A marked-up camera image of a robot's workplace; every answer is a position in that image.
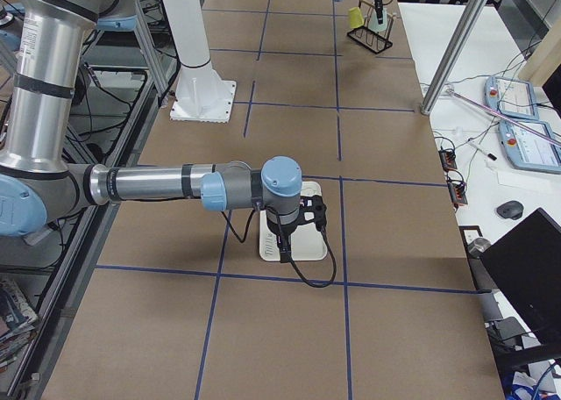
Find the black computer mouse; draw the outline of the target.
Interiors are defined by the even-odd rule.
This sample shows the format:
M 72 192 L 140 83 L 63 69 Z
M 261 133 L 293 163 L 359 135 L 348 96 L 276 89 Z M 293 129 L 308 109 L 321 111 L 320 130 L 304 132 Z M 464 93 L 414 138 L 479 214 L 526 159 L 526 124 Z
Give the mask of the black computer mouse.
M 499 205 L 495 212 L 497 215 L 504 219 L 518 220 L 522 217 L 524 207 L 522 203 L 516 200 L 510 200 L 504 204 Z

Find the lower power adapter box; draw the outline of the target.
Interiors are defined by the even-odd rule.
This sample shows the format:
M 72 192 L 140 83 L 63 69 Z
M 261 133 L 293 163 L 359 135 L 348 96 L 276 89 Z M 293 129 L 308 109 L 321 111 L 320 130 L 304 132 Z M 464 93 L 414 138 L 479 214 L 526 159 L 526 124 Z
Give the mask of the lower power adapter box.
M 447 180 L 451 202 L 455 207 L 467 206 L 466 184 L 463 180 Z

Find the steel cylinder weight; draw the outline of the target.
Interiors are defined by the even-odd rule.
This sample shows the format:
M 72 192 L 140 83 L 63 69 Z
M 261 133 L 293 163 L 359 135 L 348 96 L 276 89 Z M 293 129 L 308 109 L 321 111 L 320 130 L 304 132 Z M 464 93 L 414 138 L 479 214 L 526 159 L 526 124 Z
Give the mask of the steel cylinder weight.
M 467 244 L 467 255 L 469 258 L 478 259 L 491 245 L 486 238 L 475 238 Z

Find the teach pendant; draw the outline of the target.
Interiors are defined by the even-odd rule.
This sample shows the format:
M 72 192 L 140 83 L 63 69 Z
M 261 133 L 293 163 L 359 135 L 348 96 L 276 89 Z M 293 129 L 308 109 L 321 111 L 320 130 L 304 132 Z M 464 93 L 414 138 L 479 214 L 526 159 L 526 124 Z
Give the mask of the teach pendant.
M 539 120 L 534 87 L 530 82 L 490 76 L 485 83 L 486 104 L 504 116 Z
M 544 121 L 516 120 L 513 124 L 501 120 L 499 123 L 500 142 L 512 166 L 520 170 L 559 175 L 560 147 L 527 131 L 521 125 L 548 138 L 553 138 L 550 125 Z

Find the black laptop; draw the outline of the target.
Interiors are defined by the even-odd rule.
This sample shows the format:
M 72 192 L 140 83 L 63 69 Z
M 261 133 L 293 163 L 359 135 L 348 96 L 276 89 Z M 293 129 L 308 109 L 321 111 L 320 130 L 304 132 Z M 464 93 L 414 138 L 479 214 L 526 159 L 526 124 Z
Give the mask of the black laptop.
M 543 344 L 560 341 L 560 225 L 542 208 L 480 257 L 487 273 Z

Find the pale green plastic cup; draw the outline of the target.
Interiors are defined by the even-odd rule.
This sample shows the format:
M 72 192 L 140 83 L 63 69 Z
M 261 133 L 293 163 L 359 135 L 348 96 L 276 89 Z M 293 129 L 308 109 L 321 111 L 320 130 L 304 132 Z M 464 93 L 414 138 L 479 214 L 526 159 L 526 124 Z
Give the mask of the pale green plastic cup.
M 374 11 L 368 22 L 368 28 L 373 32 L 383 32 L 387 29 L 387 26 L 388 26 L 387 10 L 386 9 L 382 10 L 380 18 L 378 17 L 377 12 Z

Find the upper teach pendant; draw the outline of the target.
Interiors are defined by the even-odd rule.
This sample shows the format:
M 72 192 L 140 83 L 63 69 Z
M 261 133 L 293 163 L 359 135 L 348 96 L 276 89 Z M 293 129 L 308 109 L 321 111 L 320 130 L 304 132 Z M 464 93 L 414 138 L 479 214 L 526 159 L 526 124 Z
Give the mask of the upper teach pendant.
M 539 120 L 534 87 L 530 82 L 490 76 L 485 83 L 486 104 L 504 116 Z

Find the stack of magazines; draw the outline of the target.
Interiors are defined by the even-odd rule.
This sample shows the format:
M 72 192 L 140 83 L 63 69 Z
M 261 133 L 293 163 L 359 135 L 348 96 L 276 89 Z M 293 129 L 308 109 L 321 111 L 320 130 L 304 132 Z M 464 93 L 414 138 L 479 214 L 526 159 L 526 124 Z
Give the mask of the stack of magazines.
M 1 276 L 1 371 L 17 359 L 18 352 L 35 335 L 39 316 L 17 282 Z

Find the black marker pen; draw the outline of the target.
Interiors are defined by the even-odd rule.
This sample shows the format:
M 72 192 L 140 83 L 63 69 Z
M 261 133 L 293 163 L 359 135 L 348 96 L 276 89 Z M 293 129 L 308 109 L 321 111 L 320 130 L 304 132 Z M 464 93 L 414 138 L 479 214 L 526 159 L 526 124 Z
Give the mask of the black marker pen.
M 475 148 L 478 152 L 484 154 L 491 161 L 497 161 L 497 157 L 493 153 L 487 151 L 480 143 L 478 143 L 474 139 L 468 140 L 467 143 L 473 148 Z

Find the yellow plastic cup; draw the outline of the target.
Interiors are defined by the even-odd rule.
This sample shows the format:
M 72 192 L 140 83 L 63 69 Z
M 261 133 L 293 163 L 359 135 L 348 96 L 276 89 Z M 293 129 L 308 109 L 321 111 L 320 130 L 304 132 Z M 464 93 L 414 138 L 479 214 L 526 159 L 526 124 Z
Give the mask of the yellow plastic cup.
M 365 20 L 361 9 L 358 6 L 351 7 L 347 12 L 348 24 L 352 30 L 360 28 L 364 25 Z

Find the power adapter box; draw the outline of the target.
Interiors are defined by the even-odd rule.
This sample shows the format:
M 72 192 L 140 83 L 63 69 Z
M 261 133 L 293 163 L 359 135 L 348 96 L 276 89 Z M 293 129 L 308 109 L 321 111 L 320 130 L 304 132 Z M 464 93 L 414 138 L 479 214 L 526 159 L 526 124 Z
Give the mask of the power adapter box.
M 453 149 L 440 149 L 438 154 L 444 171 L 457 169 L 456 154 Z
M 463 180 L 447 180 L 451 202 L 455 207 L 467 206 L 466 184 Z

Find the aluminium frame post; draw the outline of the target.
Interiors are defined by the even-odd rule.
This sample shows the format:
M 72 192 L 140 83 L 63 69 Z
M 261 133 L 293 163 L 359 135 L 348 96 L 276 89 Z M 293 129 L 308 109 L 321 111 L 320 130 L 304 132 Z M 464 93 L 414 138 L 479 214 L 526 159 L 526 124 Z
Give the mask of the aluminium frame post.
M 421 104 L 423 115 L 429 116 L 432 112 L 486 1 L 468 0 Z

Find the cream bear tray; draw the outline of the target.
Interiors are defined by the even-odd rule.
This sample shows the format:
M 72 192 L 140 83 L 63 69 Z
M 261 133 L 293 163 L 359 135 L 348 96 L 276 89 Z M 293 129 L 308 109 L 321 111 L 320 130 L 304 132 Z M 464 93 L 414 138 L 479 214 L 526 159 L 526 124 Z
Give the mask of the cream bear tray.
M 320 184 L 313 181 L 304 181 L 301 195 L 321 196 Z M 320 261 L 328 254 L 323 237 L 314 223 L 298 226 L 290 235 L 290 242 L 294 261 Z M 259 255 L 264 261 L 280 261 L 276 236 L 268 230 L 264 211 L 259 214 Z

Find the upper power adapter box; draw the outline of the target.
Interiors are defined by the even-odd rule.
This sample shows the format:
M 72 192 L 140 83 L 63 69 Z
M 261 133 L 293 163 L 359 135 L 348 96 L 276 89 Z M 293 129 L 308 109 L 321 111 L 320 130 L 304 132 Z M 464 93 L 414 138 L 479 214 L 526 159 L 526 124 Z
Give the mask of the upper power adapter box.
M 456 154 L 453 149 L 440 149 L 438 154 L 444 171 L 457 169 Z

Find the lower teach pendant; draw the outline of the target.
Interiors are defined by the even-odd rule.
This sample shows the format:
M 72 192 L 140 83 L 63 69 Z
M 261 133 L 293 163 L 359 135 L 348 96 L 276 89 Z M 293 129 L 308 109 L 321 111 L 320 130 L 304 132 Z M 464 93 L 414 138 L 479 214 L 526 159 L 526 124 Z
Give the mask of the lower teach pendant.
M 520 170 L 559 175 L 560 147 L 527 131 L 521 125 L 548 138 L 553 138 L 550 125 L 544 121 L 516 120 L 513 124 L 501 120 L 499 123 L 500 142 L 512 166 Z

